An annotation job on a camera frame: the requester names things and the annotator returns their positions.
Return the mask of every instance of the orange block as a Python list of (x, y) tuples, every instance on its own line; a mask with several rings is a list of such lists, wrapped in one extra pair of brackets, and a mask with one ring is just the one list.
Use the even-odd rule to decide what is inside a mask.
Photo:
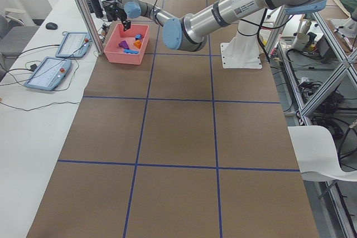
[(137, 48), (141, 48), (142, 42), (140, 40), (137, 40), (134, 42), (134, 46)]

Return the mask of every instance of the white chair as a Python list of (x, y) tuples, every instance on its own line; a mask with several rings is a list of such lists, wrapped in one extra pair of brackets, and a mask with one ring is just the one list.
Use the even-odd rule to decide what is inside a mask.
[(319, 125), (288, 127), (296, 159), (304, 181), (357, 182), (357, 171), (344, 172), (339, 164), (331, 133)]

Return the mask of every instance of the pink plastic bin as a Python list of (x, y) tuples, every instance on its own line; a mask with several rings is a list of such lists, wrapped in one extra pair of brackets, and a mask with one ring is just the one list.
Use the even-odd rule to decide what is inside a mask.
[[(142, 36), (142, 46), (140, 49), (134, 46), (135, 36)], [(119, 43), (126, 41), (131, 50), (139, 51), (139, 54), (124, 53), (124, 49), (119, 47)], [(107, 45), (104, 48), (104, 53), (109, 62), (116, 64), (141, 64), (144, 57), (145, 49), (149, 41), (149, 25), (131, 25), (127, 31), (123, 31), (123, 25), (117, 24), (110, 36)]]

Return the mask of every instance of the computer mouse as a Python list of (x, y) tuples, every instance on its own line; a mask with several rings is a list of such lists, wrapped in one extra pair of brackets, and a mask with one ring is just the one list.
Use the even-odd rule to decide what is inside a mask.
[(46, 29), (48, 30), (56, 30), (58, 28), (58, 25), (55, 24), (54, 22), (49, 22), (46, 24)]

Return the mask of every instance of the blue joint cap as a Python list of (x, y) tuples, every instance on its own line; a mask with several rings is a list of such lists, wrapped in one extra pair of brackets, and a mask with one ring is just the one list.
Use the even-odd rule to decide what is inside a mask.
[(182, 42), (181, 22), (177, 18), (169, 19), (163, 25), (162, 40), (166, 47), (177, 50)]
[(128, 15), (129, 18), (137, 18), (141, 15), (140, 5), (136, 2), (127, 2), (124, 5), (124, 11)]
[(295, 15), (295, 14), (308, 14), (308, 13), (314, 13), (317, 11), (322, 11), (327, 4), (327, 0), (316, 2), (313, 4), (305, 5), (305, 6), (300, 6), (300, 7), (293, 7), (289, 8), (285, 6), (284, 10), (285, 13), (288, 15)]

